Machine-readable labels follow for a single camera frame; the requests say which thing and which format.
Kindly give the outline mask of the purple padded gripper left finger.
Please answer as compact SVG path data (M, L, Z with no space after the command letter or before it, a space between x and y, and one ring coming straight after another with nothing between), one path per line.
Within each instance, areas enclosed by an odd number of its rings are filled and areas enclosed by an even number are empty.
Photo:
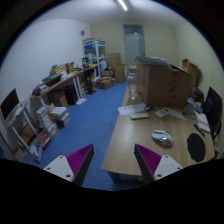
M94 155L92 144L68 156L59 155L44 170L81 186Z

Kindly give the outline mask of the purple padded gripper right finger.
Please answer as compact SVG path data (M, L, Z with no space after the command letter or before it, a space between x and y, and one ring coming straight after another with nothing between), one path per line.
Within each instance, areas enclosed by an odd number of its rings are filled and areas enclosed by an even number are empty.
M134 155L146 184L152 183L182 169L182 166L171 156L161 156L139 144L136 144L134 147Z

